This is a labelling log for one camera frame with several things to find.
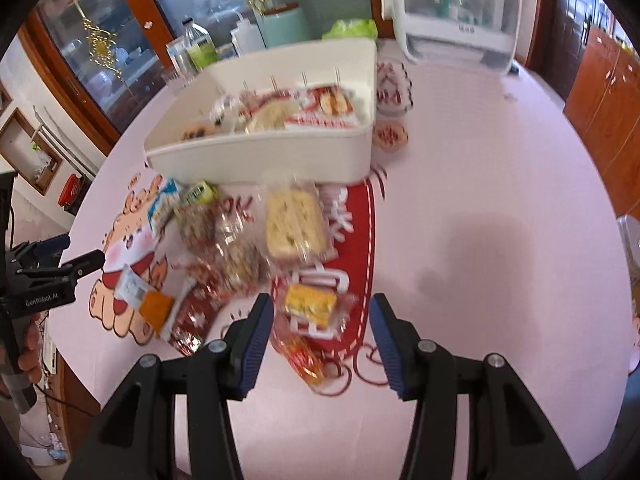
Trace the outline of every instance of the screw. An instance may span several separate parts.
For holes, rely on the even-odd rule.
[[[153,355],[153,354],[146,354],[143,355],[140,358],[140,361],[138,361],[140,363],[140,366],[142,366],[143,368],[151,368],[154,364],[156,364],[156,362],[158,361],[158,358]]]
[[[418,350],[427,354],[433,354],[438,348],[438,345],[431,339],[423,339],[418,343]]]
[[[226,350],[226,343],[222,341],[222,339],[215,339],[211,343],[207,345],[209,352],[213,352],[214,354],[219,354]]]
[[[489,363],[489,366],[494,368],[502,368],[504,366],[504,357],[500,354],[491,354],[486,361]]]

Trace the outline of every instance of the green vegetable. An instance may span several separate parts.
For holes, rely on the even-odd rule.
[[[322,35],[323,40],[333,38],[378,38],[378,28],[373,20],[338,20],[329,32]]]

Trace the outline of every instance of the glass bottle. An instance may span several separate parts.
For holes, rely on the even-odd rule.
[[[182,24],[184,25],[184,44],[196,69],[201,71],[211,63],[215,63],[219,57],[207,29],[193,23],[193,18],[184,20]]]

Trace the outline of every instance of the white storage basket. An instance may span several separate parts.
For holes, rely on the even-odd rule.
[[[180,142],[216,99],[241,90],[339,84],[354,93],[362,126],[223,134]],[[217,62],[178,95],[145,141],[149,166],[182,184],[263,182],[295,175],[350,184],[369,173],[376,117],[376,44],[366,38],[311,41]]]

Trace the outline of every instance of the human hand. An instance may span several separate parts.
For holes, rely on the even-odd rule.
[[[40,331],[36,325],[37,320],[40,319],[40,314],[33,314],[31,316],[31,323],[24,331],[24,351],[18,358],[18,366],[20,370],[27,374],[27,377],[32,384],[37,384],[42,378],[42,368],[40,367],[40,351],[38,349],[38,342],[40,341]],[[2,379],[0,379],[0,391],[5,395],[8,394],[8,390]]]

